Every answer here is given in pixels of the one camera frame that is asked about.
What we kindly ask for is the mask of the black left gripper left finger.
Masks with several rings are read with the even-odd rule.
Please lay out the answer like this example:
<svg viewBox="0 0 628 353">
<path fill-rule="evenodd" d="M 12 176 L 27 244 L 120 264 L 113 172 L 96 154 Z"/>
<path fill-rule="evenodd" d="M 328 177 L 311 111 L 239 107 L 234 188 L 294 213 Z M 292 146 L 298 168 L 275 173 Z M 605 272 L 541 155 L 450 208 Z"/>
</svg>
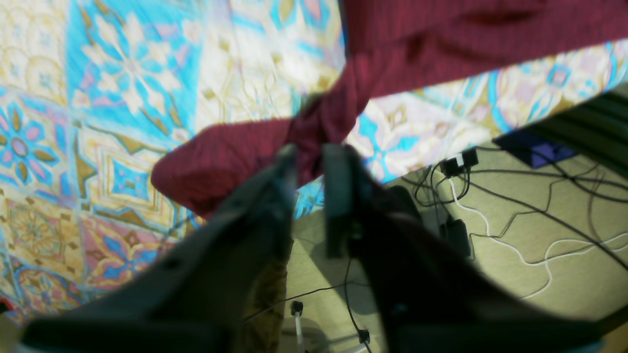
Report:
<svg viewBox="0 0 628 353">
<path fill-rule="evenodd" d="M 236 353 L 263 271 L 289 257 L 296 147 L 242 183 L 201 228 L 92 303 L 31 321 L 22 353 Z"/>
</svg>

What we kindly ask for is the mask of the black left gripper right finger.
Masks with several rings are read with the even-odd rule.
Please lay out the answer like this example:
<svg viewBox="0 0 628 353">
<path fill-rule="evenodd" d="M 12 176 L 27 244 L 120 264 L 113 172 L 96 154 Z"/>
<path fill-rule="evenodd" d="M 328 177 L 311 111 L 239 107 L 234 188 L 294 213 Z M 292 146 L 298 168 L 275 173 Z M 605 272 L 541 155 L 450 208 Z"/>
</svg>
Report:
<svg viewBox="0 0 628 353">
<path fill-rule="evenodd" d="M 348 145 L 322 148 L 330 258 L 361 264 L 391 353 L 587 353 L 596 325 L 516 299 L 432 235 Z"/>
</svg>

